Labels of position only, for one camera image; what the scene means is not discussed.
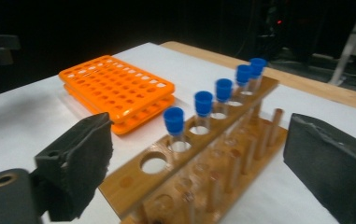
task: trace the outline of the clear test tube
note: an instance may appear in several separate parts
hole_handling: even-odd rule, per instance
[[[230,105],[243,105],[252,92],[249,91],[249,78],[253,73],[250,65],[240,64],[236,68],[234,94]]]
[[[267,61],[261,58],[252,58],[249,60],[252,74],[249,78],[248,92],[256,93],[262,83],[262,72],[267,65]]]
[[[212,110],[213,96],[209,91],[199,91],[194,95],[195,104],[195,132],[206,134],[210,129],[210,112]]]
[[[184,113],[179,107],[169,107],[164,111],[164,122],[169,133],[169,146],[174,152],[187,150],[184,135]]]
[[[233,91],[233,82],[227,78],[216,81],[216,100],[213,106],[212,117],[214,119],[226,119],[228,116],[228,101]]]

